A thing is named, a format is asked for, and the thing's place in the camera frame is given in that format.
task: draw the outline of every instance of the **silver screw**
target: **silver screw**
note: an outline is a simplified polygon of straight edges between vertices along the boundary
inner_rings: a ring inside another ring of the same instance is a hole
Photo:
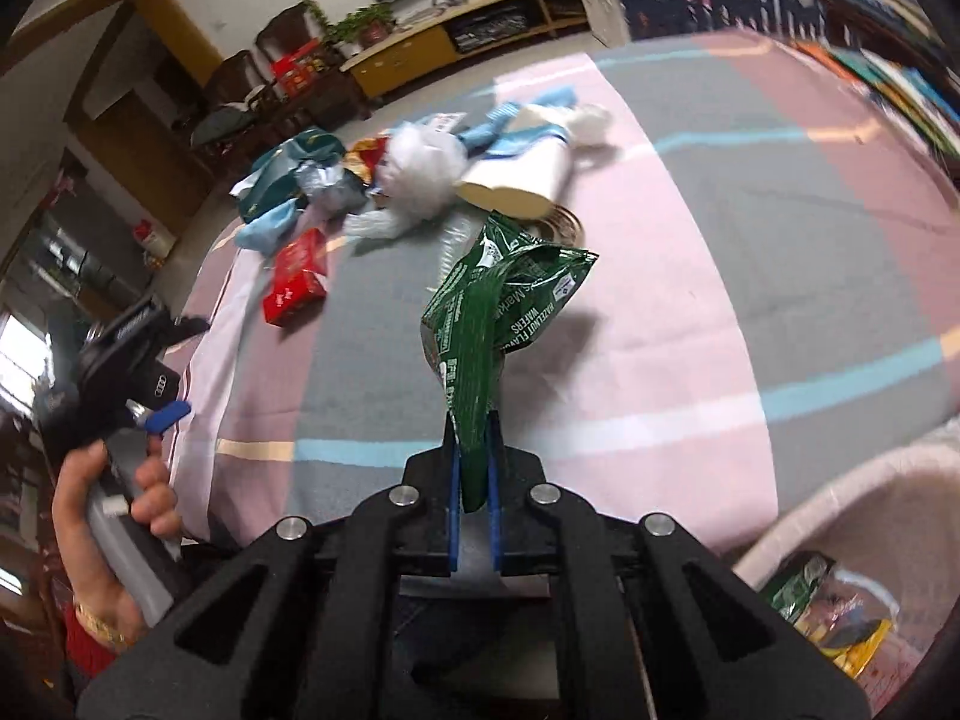
[[[413,506],[419,501],[419,490],[410,485],[397,485],[390,490],[389,497],[394,506]]]
[[[283,517],[277,522],[277,536],[284,541],[296,541],[306,535],[307,522],[302,517]]]
[[[555,485],[533,485],[530,488],[530,497],[544,506],[557,503],[560,500],[560,488]]]
[[[652,536],[669,536],[677,530],[677,523],[669,514],[651,514],[643,520],[643,527]]]

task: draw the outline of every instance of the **window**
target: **window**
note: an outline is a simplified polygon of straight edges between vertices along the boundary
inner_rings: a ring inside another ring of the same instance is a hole
[[[46,370],[50,347],[23,322],[8,316],[0,332],[0,395],[21,413],[30,415],[34,386]]]

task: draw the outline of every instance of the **tile floor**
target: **tile floor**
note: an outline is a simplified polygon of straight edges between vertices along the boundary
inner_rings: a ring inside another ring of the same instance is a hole
[[[498,76],[536,62],[544,62],[572,53],[596,52],[601,49],[603,44],[592,34],[579,32],[558,40],[536,43],[496,55],[487,61],[464,68],[452,76],[415,89],[405,97],[378,109],[366,122],[349,122],[338,129],[336,134],[344,143],[353,143],[358,138],[371,135],[411,116],[416,111],[426,108],[434,100],[454,98],[469,90],[486,86]],[[173,254],[162,271],[155,276],[152,289],[175,313],[181,312],[184,307],[194,278],[210,245],[234,218],[236,218],[236,210],[232,199],[222,191],[210,194],[181,240],[176,244]]]

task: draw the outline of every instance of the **flower pot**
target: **flower pot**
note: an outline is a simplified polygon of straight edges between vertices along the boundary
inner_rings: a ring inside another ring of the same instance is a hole
[[[381,20],[376,20],[366,25],[357,35],[357,42],[362,49],[376,45],[381,40],[386,40],[390,36],[390,30]]]

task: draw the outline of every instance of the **green plastic packaging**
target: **green plastic packaging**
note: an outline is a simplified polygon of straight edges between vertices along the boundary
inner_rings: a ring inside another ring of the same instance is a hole
[[[424,355],[443,384],[460,444],[465,512],[487,499],[484,429],[503,355],[536,341],[596,260],[493,212],[424,310]]]

